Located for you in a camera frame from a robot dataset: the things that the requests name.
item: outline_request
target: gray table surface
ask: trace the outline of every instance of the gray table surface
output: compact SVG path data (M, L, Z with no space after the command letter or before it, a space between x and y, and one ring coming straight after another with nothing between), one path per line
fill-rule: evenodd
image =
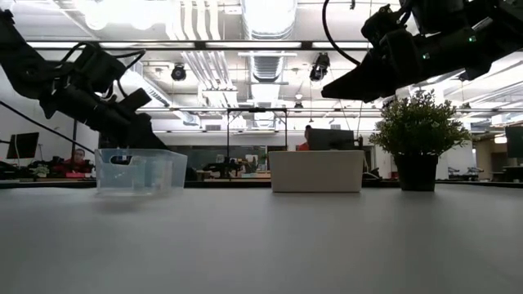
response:
M0 293L518 293L523 190L0 191Z

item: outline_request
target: potted plant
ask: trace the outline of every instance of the potted plant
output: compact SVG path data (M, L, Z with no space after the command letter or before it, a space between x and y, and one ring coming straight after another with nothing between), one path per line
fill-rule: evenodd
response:
M455 114L450 101L436 104L434 90L417 91L382 108L383 120L370 142L394 156L402 190L434 191L440 155L470 139Z

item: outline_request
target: transparent plastic bin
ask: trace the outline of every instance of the transparent plastic bin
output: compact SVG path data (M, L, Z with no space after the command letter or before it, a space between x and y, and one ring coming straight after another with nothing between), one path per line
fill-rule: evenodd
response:
M178 194L187 156L160 149L97 149L96 187L101 196Z

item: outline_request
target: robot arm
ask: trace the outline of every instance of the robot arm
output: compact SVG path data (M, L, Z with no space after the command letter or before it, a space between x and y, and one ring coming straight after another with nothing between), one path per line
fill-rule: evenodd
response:
M120 147L166 149L154 135L148 114L136 110L150 101L143 89L124 100L102 99L119 80L126 66L91 43L84 45L74 63L44 60L15 29L10 11L0 9L0 65L16 92L39 101L46 118L56 111L108 136Z
M516 0L400 0L371 16L361 33L372 43L354 70L324 87L327 98L370 102L396 89L464 69L473 80L523 47L523 2ZM413 15L420 34L405 28Z

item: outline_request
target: black plant pot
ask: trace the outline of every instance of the black plant pot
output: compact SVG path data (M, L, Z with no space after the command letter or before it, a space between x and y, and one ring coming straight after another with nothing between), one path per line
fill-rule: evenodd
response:
M434 191L436 155L396 155L394 157L403 191Z

